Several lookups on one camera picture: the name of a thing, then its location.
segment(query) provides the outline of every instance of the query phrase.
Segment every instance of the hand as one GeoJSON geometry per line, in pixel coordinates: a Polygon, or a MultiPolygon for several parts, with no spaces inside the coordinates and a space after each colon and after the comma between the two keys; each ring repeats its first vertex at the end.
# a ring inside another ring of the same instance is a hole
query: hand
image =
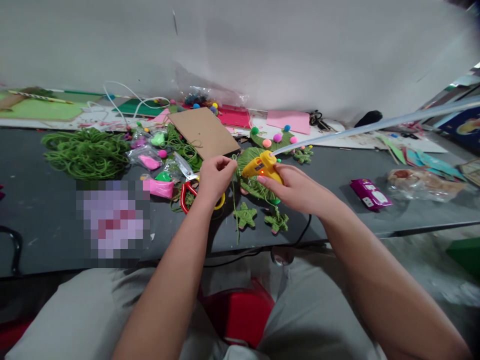
{"type": "Polygon", "coordinates": [[[305,214],[313,214],[321,220],[341,211],[346,205],[330,190],[308,177],[295,166],[275,164],[275,170],[284,185],[270,177],[258,176],[257,180],[275,193],[289,208],[305,214]]]}
{"type": "Polygon", "coordinates": [[[215,156],[204,161],[200,168],[198,196],[211,201],[215,206],[229,187],[236,169],[237,162],[225,156],[215,156]]]}

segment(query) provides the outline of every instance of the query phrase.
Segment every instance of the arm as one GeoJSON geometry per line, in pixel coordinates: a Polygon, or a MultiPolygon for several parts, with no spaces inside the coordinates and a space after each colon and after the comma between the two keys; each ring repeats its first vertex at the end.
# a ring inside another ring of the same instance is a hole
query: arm
{"type": "Polygon", "coordinates": [[[389,359],[470,358],[435,301],[346,204],[296,167],[276,170],[285,185],[259,181],[287,206],[320,219],[360,313],[389,359]]]}
{"type": "Polygon", "coordinates": [[[123,329],[112,359],[178,359],[200,285],[210,219],[237,162],[218,156],[200,170],[198,196],[123,329]]]}

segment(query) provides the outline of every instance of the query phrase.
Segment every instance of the scissor blade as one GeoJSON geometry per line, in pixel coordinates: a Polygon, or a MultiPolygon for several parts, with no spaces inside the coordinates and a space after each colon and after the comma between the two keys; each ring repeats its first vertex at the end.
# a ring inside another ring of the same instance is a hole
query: scissor blade
{"type": "Polygon", "coordinates": [[[178,168],[180,169],[183,176],[185,176],[186,179],[189,181],[196,179],[197,176],[194,174],[194,171],[190,167],[189,163],[181,155],[177,153],[175,153],[174,156],[175,156],[176,164],[178,165],[178,168]]]}

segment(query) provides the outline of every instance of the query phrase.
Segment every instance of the person's left hand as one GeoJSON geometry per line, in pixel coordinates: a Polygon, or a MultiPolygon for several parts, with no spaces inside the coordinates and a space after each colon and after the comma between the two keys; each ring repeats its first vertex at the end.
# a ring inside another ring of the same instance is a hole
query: person's left hand
{"type": "Polygon", "coordinates": [[[214,205],[228,188],[237,169],[237,162],[225,156],[215,156],[204,161],[200,168],[198,196],[214,205]]]}

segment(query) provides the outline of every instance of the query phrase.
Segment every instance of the brown cardboard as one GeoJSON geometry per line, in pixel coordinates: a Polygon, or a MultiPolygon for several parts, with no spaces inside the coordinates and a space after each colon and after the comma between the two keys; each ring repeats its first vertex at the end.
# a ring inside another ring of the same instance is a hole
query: brown cardboard
{"type": "Polygon", "coordinates": [[[208,107],[167,116],[189,143],[200,145],[196,151],[203,160],[240,149],[237,141],[208,107]]]}

